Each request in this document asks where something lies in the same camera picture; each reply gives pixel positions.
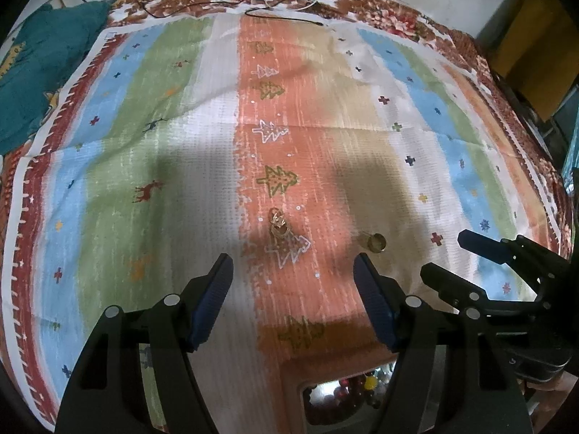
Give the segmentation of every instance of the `gold ring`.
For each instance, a ring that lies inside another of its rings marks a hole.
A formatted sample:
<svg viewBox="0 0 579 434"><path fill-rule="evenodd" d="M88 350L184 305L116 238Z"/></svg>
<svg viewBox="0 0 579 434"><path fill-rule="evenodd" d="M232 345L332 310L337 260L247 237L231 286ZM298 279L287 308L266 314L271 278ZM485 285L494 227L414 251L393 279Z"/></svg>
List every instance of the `gold ring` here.
<svg viewBox="0 0 579 434"><path fill-rule="evenodd" d="M386 249L386 238L380 233L374 233L368 238L368 249L372 253L381 253Z"/></svg>

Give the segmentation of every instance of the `bedsheet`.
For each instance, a ring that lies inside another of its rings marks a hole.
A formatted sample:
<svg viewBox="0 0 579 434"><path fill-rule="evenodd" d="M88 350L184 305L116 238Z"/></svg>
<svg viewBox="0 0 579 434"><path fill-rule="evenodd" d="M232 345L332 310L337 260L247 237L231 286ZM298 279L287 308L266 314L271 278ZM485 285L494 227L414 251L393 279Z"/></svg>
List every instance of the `bedsheet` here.
<svg viewBox="0 0 579 434"><path fill-rule="evenodd" d="M351 278L368 234L387 239L377 269L437 308L419 278L429 261L490 298L534 296L461 250L462 229L568 253L560 179L482 71L404 33L304 18L323 26L230 12L111 21L5 166L0 353L45 426L106 306L180 292L221 252L234 283L190 359L220 432L288 432L284 373L297 389L310 361L356 373L389 357Z"/></svg>

